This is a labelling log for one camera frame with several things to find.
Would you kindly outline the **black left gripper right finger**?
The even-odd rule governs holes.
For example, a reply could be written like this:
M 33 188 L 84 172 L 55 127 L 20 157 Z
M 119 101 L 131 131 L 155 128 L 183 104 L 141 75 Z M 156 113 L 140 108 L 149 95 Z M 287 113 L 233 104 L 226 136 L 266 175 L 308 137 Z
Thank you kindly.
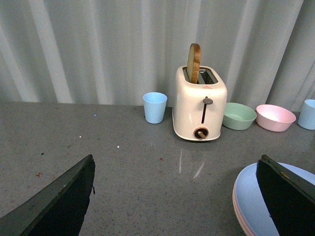
M 267 155 L 257 162 L 256 178 L 279 235 L 315 234 L 314 184 Z

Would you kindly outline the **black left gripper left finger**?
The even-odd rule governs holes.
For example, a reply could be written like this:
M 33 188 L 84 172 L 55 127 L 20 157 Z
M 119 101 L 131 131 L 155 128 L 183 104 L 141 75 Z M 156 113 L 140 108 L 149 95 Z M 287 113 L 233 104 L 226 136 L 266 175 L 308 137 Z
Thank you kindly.
M 94 191 L 95 162 L 87 155 L 0 219 L 2 236 L 77 236 Z

